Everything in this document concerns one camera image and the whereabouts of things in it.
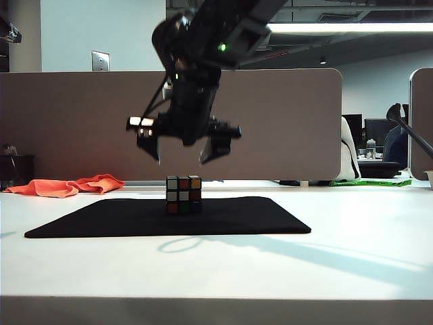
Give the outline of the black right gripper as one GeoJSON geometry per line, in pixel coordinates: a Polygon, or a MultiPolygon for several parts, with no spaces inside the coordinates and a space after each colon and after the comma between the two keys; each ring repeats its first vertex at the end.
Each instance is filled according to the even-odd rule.
{"type": "MultiPolygon", "coordinates": [[[[200,154],[202,165],[228,155],[231,138],[241,137],[239,126],[232,127],[227,121],[211,117],[220,77],[219,72],[174,73],[169,109],[157,117],[157,134],[177,137],[185,146],[209,136],[200,154]]],[[[160,164],[158,136],[152,130],[137,131],[137,147],[160,164]]]]}

